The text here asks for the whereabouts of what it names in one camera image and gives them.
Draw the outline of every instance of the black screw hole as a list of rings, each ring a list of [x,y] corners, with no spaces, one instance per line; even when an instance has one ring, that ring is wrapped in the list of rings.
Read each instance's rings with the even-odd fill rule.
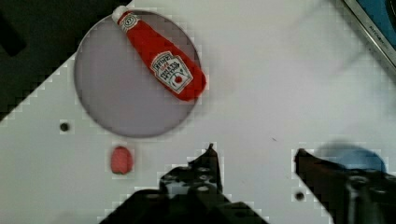
[[[247,214],[244,212],[235,212],[236,217],[245,217]]]
[[[70,130],[70,125],[68,123],[62,123],[60,128],[62,132],[67,132]]]
[[[302,192],[297,192],[294,197],[296,198],[297,201],[302,201],[304,199],[304,194]]]

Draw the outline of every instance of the ketchup label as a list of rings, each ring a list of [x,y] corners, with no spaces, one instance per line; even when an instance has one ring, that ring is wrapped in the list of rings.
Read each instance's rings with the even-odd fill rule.
[[[123,32],[128,32],[130,29],[134,28],[137,25],[139,19],[134,13],[129,13],[120,21],[120,27]]]
[[[160,53],[151,64],[155,76],[167,87],[177,94],[193,80],[193,76],[186,64],[179,56],[174,56],[170,51]]]

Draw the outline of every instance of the bottle cap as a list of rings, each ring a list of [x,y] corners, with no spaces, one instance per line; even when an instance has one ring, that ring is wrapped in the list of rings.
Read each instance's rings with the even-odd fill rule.
[[[130,10],[128,7],[125,6],[120,6],[114,9],[113,14],[111,15],[111,18],[115,23],[119,22],[120,17],[126,12]]]

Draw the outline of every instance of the dark background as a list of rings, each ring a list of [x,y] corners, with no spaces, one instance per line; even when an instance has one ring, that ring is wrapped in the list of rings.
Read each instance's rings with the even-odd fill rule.
[[[0,0],[0,120],[124,0]]]

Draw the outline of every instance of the hole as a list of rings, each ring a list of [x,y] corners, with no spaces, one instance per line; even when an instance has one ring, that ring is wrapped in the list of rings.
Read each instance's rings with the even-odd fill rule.
[[[349,181],[352,188],[361,189],[369,182],[369,179],[362,175],[352,175],[349,177]]]
[[[199,178],[202,180],[207,180],[209,177],[207,175],[201,175]]]
[[[70,130],[70,125],[69,125],[68,123],[62,123],[62,124],[60,125],[60,128],[61,128],[61,131],[62,131],[62,132],[67,132],[67,131]]]
[[[247,214],[244,212],[235,212],[236,217],[245,217]]]
[[[302,192],[297,192],[294,197],[296,198],[297,201],[302,201],[304,199],[304,194]]]

